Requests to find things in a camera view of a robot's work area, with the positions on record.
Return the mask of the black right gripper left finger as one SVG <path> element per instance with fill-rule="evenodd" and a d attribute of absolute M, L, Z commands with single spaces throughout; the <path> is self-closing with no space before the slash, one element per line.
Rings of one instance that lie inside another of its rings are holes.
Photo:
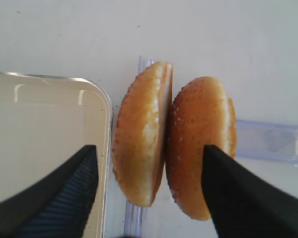
<path fill-rule="evenodd" d="M 0 238 L 81 238 L 98 187 L 95 145 L 0 203 Z"/>

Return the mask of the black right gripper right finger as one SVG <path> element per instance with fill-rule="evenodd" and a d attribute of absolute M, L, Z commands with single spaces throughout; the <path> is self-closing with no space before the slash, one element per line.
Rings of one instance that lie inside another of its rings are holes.
<path fill-rule="evenodd" d="M 215 145 L 203 151 L 201 187 L 220 238 L 298 238 L 298 199 Z"/>

